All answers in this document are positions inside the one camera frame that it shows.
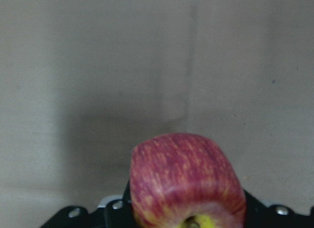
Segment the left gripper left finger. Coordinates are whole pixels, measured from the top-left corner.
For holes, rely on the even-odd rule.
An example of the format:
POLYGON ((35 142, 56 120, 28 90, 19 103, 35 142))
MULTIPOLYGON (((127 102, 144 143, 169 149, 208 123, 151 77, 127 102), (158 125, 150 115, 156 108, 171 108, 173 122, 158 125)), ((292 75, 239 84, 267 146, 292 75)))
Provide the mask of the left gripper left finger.
POLYGON ((131 211, 130 184, 127 183, 123 195, 103 198, 98 208, 91 213, 82 206, 67 206, 56 212, 41 227, 136 228, 131 211))

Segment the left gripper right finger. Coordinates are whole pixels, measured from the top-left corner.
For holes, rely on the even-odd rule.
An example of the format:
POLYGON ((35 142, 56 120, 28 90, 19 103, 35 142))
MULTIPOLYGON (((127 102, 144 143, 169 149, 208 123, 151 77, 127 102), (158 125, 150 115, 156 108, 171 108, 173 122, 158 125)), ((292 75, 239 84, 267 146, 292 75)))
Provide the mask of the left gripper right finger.
POLYGON ((243 190, 246 198, 244 228, 313 228, 314 208, 309 214, 296 213, 288 206, 273 204, 266 206, 251 193, 243 190))

